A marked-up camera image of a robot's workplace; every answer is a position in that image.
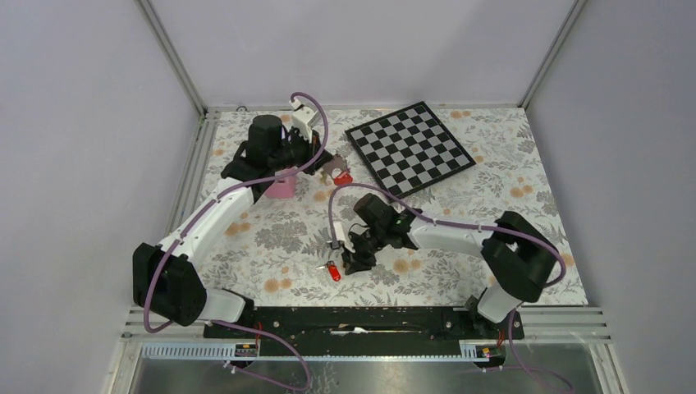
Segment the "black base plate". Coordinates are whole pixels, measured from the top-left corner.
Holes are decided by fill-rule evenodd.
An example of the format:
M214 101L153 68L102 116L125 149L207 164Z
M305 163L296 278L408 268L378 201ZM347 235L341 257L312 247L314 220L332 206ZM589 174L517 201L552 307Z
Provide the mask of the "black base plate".
M262 356L289 351L260 329L289 343L302 356L460 356L466 342L495 346L524 338L519 315L513 323L490 323L465 308L429 307L253 307L239 328L212 324L204 338L248 340Z

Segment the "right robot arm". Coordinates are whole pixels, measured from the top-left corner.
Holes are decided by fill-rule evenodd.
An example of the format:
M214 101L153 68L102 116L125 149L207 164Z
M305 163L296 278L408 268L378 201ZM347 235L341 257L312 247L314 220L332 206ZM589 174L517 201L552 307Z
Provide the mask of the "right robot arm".
M537 302L561 262L556 247L512 211L505 211L492 225L443 221L427 218L415 208L397 211L374 194L361 198L354 211L364 222L361 233L343 233L338 223L333 225L346 274L372 269L377 252L386 247L442 250L482 259L496 279L476 300L470 317L472 330L483 338L499 332L513 309Z

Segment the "floral table mat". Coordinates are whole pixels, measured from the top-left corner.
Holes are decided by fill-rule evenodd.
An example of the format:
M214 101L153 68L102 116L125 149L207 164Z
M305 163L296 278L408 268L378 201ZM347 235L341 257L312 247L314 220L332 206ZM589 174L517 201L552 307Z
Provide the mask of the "floral table mat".
M491 222L520 213L561 252L567 272L546 289L543 305L587 303L565 229L524 110L440 108L436 115L475 165L407 198L431 218ZM328 248L327 221L361 230L353 207L373 178L346 137L354 126L380 117L374 109L331 110L329 149L346 158L356 187L336 190L320 176L299 174L293 199L261 199L242 213L199 264L205 285L243 294L258 305L462 305L495 282L481 259L438 250L392 248L367 272L339 282L317 266L338 260Z

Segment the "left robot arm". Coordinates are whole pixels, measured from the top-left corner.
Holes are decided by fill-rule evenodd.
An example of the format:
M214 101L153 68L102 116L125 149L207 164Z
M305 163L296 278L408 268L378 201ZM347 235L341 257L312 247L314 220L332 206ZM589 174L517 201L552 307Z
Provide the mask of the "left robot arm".
M324 172L346 178L350 170L339 154L300 119L285 128L275 115L258 115L217 185L204 202L156 245L143 243L133 253L133 299L143 308L144 328L156 333L176 323L222 320L234 337L254 329L247 299L234 291L208 289L197 272L227 228L273 184L299 172Z

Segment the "pink plastic box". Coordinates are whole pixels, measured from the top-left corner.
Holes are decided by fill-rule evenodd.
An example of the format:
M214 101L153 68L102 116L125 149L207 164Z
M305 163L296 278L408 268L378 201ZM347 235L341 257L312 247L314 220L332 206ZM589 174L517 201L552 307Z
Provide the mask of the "pink plastic box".
M269 199L293 199L295 197L297 176L291 175L275 180L265 191Z

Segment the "black grey checkerboard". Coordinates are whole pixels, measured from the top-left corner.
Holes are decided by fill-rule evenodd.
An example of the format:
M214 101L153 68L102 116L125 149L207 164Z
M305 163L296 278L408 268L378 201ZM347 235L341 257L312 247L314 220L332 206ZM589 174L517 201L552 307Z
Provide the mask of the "black grey checkerboard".
M352 127L346 136L378 185L399 199L475 165L423 101Z

